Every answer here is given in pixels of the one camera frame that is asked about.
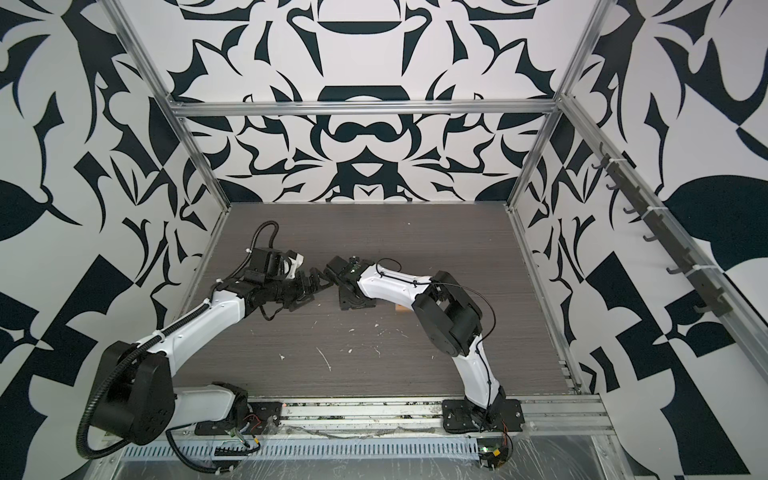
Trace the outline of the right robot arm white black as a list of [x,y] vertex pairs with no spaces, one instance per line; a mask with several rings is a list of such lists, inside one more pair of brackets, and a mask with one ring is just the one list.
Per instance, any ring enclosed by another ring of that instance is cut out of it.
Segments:
[[464,386],[462,400],[446,400],[443,429],[450,433],[493,430],[501,421],[506,394],[492,373],[484,349],[482,310],[449,273],[415,276],[377,262],[334,257],[325,274],[339,287],[344,310],[368,308],[377,301],[412,311],[426,336],[451,357]]

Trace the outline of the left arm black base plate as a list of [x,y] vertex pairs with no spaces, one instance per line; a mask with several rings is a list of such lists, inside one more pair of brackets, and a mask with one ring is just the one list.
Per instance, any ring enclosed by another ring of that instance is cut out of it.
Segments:
[[197,436],[234,434],[243,435],[271,433],[280,425],[283,403],[279,401],[257,401],[236,404],[224,420],[206,421],[195,425]]

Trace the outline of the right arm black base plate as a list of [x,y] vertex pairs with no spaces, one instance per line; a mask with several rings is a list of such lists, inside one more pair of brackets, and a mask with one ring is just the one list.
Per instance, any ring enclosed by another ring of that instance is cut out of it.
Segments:
[[499,396],[488,409],[468,399],[443,400],[442,428],[450,434],[476,432],[521,432],[525,423],[521,403]]

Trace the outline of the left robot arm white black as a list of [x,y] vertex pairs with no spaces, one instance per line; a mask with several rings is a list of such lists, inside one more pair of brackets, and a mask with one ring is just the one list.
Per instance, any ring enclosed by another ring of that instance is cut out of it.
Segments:
[[331,286],[325,274],[316,268],[303,271],[302,263],[302,255],[292,250],[251,248],[193,310],[140,340],[108,347],[77,427],[78,453],[101,458],[200,423],[218,431],[242,429],[248,414],[246,390],[225,382],[177,389],[173,378],[211,340],[266,304],[294,311]]

